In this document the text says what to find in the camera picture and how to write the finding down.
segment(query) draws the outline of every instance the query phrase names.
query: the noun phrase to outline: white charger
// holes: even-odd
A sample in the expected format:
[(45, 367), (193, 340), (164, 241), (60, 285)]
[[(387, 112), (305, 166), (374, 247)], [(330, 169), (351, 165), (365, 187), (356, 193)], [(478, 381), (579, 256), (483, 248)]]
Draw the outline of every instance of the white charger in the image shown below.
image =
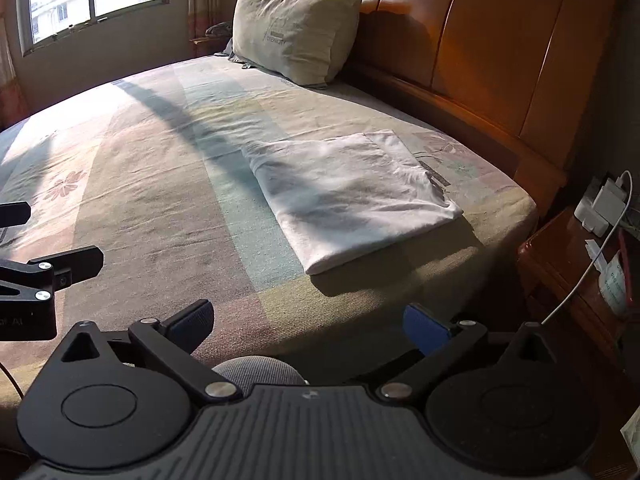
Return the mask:
[(585, 230), (590, 233), (593, 232), (597, 237), (602, 237), (609, 227), (609, 222), (593, 209), (593, 201), (596, 199), (599, 189), (600, 181), (597, 178), (592, 179), (589, 187), (584, 192), (584, 196), (575, 208), (574, 216), (582, 222), (582, 227)]
[(625, 198), (626, 191), (608, 178), (593, 201), (593, 210), (613, 225), (625, 209)]

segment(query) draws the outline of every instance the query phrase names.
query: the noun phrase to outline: mattress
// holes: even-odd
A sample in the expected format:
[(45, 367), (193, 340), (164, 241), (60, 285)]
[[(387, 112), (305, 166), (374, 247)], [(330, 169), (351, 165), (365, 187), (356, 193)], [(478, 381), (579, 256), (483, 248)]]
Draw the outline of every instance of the mattress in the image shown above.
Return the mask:
[[(240, 146), (384, 129), (463, 217), (304, 274)], [(0, 234), (1, 257), (25, 262), (92, 244), (105, 255), (99, 276), (56, 295), (59, 338), (78, 320), (120, 330), (208, 298), (215, 328), (194, 355), (209, 365), (322, 341), (348, 345), (399, 326), (410, 301), (450, 318), (496, 262), (514, 259), (536, 222), (523, 189), (428, 124), (339, 82), (300, 88), (220, 57), (140, 73), (43, 110), (0, 134), (0, 160), (0, 202), (32, 208), (26, 225)], [(3, 343), (0, 361), (28, 386), (58, 341)], [(17, 397), (0, 384), (6, 414)]]

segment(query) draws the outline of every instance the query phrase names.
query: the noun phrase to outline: window frame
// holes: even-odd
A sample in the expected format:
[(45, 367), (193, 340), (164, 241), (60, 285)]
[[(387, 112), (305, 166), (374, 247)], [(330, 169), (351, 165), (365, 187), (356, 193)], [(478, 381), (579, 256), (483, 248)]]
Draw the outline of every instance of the window frame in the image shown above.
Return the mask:
[(56, 12), (58, 13), (58, 22), (64, 22), (69, 18), (69, 10), (66, 8), (66, 2), (63, 2), (56, 6)]
[(95, 1), (89, 0), (89, 15), (91, 16), (88, 20), (82, 23), (75, 23), (73, 25), (69, 25), (69, 27), (52, 34), (51, 36), (47, 36), (46, 38), (42, 38), (40, 41), (34, 43), (33, 41), (33, 29), (31, 27), (31, 2), (30, 0), (16, 0), (17, 4), (17, 17), (18, 17), (18, 35), (20, 37), (20, 48), (22, 49), (22, 55), (26, 56), (30, 54), (34, 50), (51, 44), (55, 41), (60, 40), (61, 38), (66, 38), (71, 34), (83, 30), (84, 28), (90, 27), (92, 25), (97, 25), (98, 23), (104, 22), (110, 18), (116, 18), (117, 16), (121, 16), (123, 14), (127, 14), (128, 12), (135, 12), (139, 9), (145, 9), (146, 7), (153, 7), (156, 5), (165, 5), (170, 3), (170, 0), (147, 0), (146, 2), (140, 2), (137, 4), (130, 5), (128, 7), (123, 7), (122, 9), (112, 10), (111, 12), (107, 12), (106, 14), (96, 15), (95, 13)]

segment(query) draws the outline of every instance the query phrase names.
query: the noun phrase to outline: black cable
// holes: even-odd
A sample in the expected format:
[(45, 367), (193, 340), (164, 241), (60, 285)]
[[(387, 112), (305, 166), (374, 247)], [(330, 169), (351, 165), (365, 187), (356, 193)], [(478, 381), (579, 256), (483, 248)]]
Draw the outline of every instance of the black cable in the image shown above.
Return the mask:
[(18, 392), (18, 395), (20, 395), (20, 398), (23, 399), (24, 398), (24, 394), (22, 393), (22, 390), (20, 389), (20, 386), (18, 386), (18, 383), (15, 382), (14, 377), (9, 373), (9, 370), (7, 370), (2, 363), (0, 363), (0, 369), (4, 372), (4, 374), (11, 381), (11, 384), (14, 386), (15, 391)]
[(8, 453), (8, 454), (12, 454), (15, 456), (19, 456), (21, 458), (26, 458), (28, 460), (31, 460), (31, 457), (29, 455), (27, 455), (26, 453), (23, 453), (21, 451), (17, 451), (15, 449), (10, 449), (8, 447), (0, 447), (0, 454), (1, 453)]

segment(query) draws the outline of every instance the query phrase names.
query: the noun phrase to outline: windowsill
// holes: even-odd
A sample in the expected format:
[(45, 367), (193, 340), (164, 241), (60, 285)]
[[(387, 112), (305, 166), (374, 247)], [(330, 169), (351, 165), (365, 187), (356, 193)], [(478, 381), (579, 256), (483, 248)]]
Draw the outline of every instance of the windowsill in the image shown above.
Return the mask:
[(117, 18), (118, 16), (122, 16), (123, 14), (129, 14), (130, 12), (135, 12), (140, 9), (146, 9), (147, 7), (155, 7), (158, 5), (165, 5), (170, 3), (169, 0), (149, 0), (148, 2), (142, 2), (139, 4), (134, 4), (129, 7), (123, 7), (122, 9), (113, 10), (108, 12), (107, 14), (102, 14), (101, 16), (96, 16), (94, 20), (87, 20), (86, 22), (77, 23), (76, 25), (71, 25), (67, 28), (62, 29), (60, 32), (52, 34), (51, 36), (47, 36), (42, 40), (34, 43), (33, 46), (22, 53), (22, 56), (28, 56), (32, 54), (36, 50), (40, 50), (52, 43), (57, 43), (63, 38), (67, 38), (72, 36), (76, 32), (80, 30), (85, 30), (87, 27), (91, 27), (93, 25), (98, 25), (105, 20), (110, 20), (111, 18)]

